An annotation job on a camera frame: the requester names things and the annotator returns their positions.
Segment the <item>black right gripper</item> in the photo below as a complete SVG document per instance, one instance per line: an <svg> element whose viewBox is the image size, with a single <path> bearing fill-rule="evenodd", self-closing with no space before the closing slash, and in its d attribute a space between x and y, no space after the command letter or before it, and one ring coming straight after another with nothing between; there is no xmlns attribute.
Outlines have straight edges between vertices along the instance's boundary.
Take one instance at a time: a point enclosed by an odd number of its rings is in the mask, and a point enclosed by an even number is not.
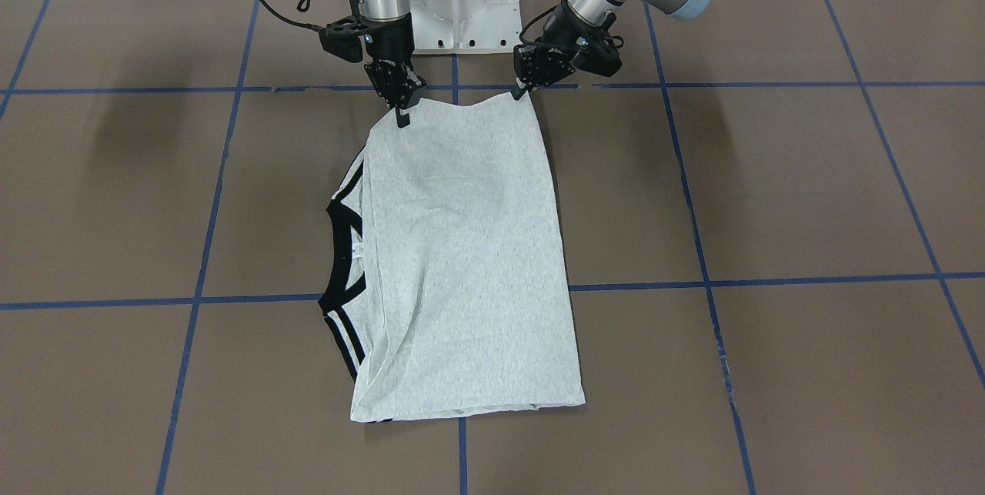
<svg viewBox="0 0 985 495"><path fill-rule="evenodd" d="M414 32L411 14L372 18L366 3L349 0L351 15L319 31L322 49L344 61L359 63L366 55L366 74L376 94L394 110L399 128L409 125L409 110L418 105L428 82L412 66Z"/></svg>

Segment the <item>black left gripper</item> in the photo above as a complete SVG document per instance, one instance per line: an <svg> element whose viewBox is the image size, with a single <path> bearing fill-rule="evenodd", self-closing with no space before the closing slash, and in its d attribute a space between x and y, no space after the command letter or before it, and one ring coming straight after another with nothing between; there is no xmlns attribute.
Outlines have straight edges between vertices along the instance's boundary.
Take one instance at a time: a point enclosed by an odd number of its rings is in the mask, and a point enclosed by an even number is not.
<svg viewBox="0 0 985 495"><path fill-rule="evenodd" d="M612 35L616 14L603 12L600 25L584 21L571 4L560 2L532 21L544 18L543 31L528 45L513 47L513 67L516 87L514 101L528 92L551 87L569 78L576 71L602 77L612 77L623 67L619 50L622 36Z"/></svg>

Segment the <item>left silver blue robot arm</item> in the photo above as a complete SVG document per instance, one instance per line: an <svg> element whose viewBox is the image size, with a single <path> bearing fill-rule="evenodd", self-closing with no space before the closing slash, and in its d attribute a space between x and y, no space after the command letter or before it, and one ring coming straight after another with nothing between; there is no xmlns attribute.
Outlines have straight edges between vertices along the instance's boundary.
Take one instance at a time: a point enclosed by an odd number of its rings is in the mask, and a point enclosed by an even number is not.
<svg viewBox="0 0 985 495"><path fill-rule="evenodd" d="M562 0L547 8L538 38L519 33L513 49L516 85L513 98L521 99L537 89L551 89L577 71L612 77L622 68L619 50L623 39L611 28L627 0ZM638 0L679 21L699 17L711 0Z"/></svg>

